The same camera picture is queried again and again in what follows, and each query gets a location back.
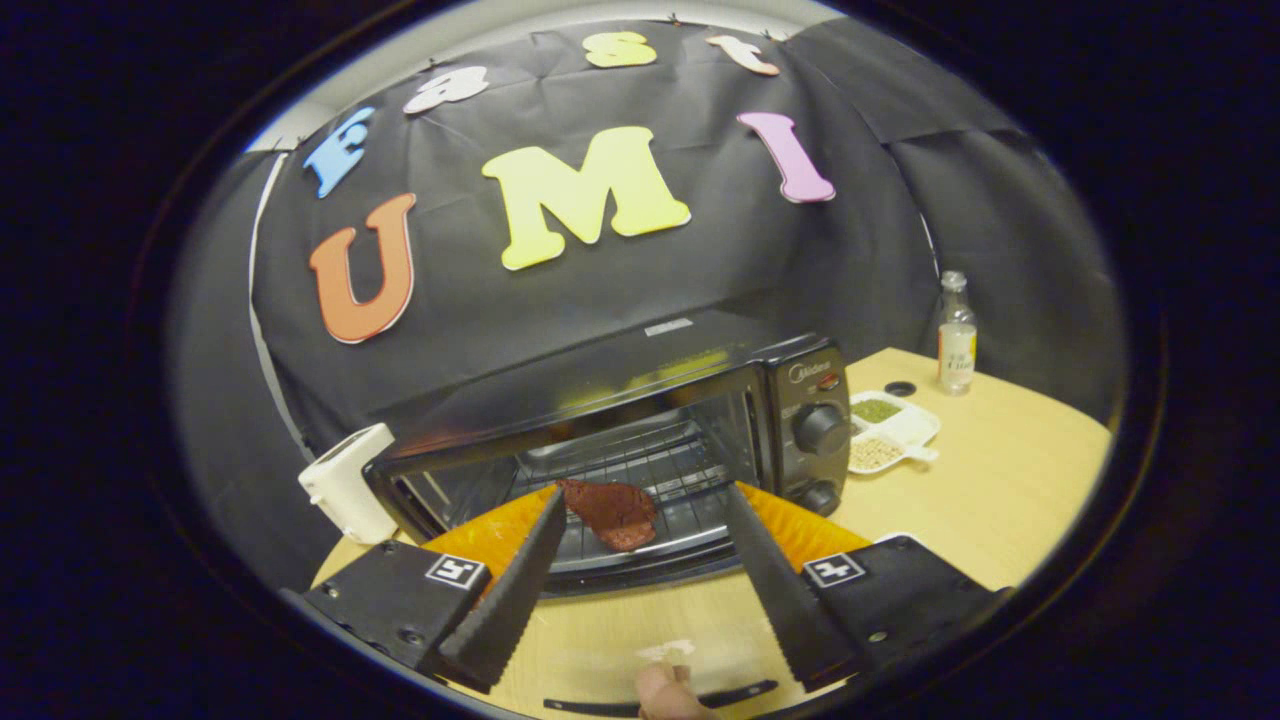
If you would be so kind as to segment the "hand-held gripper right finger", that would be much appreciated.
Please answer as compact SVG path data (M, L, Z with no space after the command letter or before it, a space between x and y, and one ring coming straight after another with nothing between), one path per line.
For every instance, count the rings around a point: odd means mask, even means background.
M869 542L744 483L724 492L730 537L796 682L873 687L970 635L1010 596L911 536Z

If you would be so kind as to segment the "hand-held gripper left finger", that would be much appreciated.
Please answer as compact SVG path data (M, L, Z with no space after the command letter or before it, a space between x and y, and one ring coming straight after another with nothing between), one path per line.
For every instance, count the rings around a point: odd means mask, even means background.
M521 641L566 524L552 486L448 532L444 551L389 539L282 598L392 673L485 694Z

